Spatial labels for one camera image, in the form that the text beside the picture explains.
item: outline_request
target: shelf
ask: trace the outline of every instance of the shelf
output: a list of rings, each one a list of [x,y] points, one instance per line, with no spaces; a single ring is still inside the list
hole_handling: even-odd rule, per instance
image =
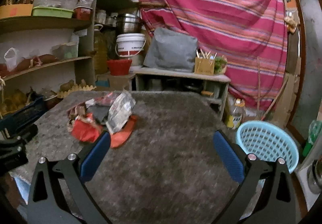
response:
[[[99,9],[104,9],[107,12],[117,12],[121,9],[136,8],[137,2],[131,0],[97,0],[96,6]]]
[[[204,99],[206,102],[211,103],[211,104],[221,105],[222,102],[223,102],[221,99],[214,99],[212,97],[205,97],[205,96],[203,96],[202,99]]]
[[[0,34],[40,29],[75,29],[82,30],[90,26],[90,21],[45,17],[45,16],[22,16],[0,19]]]
[[[110,29],[110,30],[112,30],[112,29],[116,29],[116,27],[113,27],[112,25],[107,25],[107,24],[102,24],[102,23],[98,23],[98,22],[94,22],[94,24],[96,25],[96,24],[100,24],[100,25],[103,25],[103,27],[102,27],[102,30],[105,30],[105,29]]]
[[[158,68],[132,68],[132,72],[135,74],[145,74],[145,75],[160,75],[160,76],[169,76],[169,77],[179,77],[179,78],[191,78],[191,79],[199,79],[199,80],[207,80],[207,81],[218,81],[229,83],[231,80],[227,76],[223,74],[217,75],[200,75],[191,72],[181,72],[181,71],[170,71],[166,69],[158,69]]]
[[[91,58],[90,56],[85,56],[85,57],[78,57],[78,58],[73,58],[73,59],[65,59],[65,60],[62,60],[62,61],[57,61],[57,62],[53,62],[53,63],[49,63],[49,64],[44,64],[44,65],[41,65],[39,67],[29,68],[27,70],[24,70],[24,71],[21,71],[19,73],[4,77],[2,79],[4,81],[7,81],[7,80],[13,79],[15,77],[21,76],[23,74],[26,74],[26,73],[29,73],[29,72],[32,72],[32,71],[36,71],[36,70],[39,70],[39,69],[42,69],[42,68],[47,68],[47,67],[54,66],[54,65],[59,65],[59,64],[62,64],[62,63],[77,61],[77,60],[81,60],[81,59],[90,59],[90,58]]]

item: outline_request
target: gray bag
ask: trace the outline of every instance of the gray bag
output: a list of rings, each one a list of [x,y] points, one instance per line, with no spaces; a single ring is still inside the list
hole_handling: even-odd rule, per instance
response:
[[[149,68],[193,72],[198,40],[165,28],[157,28],[144,59]]]

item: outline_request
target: blue crate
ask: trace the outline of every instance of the blue crate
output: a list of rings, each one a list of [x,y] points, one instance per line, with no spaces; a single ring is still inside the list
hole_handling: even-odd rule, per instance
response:
[[[32,98],[34,101],[29,105],[0,119],[0,131],[7,129],[10,137],[16,136],[21,130],[34,123],[47,111],[43,96],[33,94]]]

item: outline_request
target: metal screw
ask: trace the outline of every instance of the metal screw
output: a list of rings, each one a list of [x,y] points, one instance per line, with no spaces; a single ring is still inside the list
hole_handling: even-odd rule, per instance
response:
[[[73,160],[76,158],[76,154],[75,154],[75,153],[69,154],[67,158],[68,158],[70,161],[73,161]]]
[[[285,164],[285,159],[283,158],[279,158],[277,161],[279,162],[279,164]]]
[[[40,164],[45,163],[45,161],[46,161],[46,158],[45,158],[45,157],[41,157],[41,158],[38,160],[38,162],[39,162]]]
[[[257,156],[253,153],[248,154],[247,156],[251,161],[255,161],[257,159]]]

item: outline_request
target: blue gripper pad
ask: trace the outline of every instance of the blue gripper pad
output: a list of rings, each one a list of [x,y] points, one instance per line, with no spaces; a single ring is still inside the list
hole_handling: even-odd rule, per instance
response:
[[[105,134],[102,136],[99,142],[84,159],[80,167],[79,178],[83,183],[88,182],[93,178],[96,170],[101,164],[110,146],[111,136],[108,132],[105,132]]]
[[[245,178],[244,166],[229,143],[219,131],[216,131],[214,134],[214,146],[215,150],[223,161],[223,164],[228,170],[230,177],[234,181],[241,184]]]

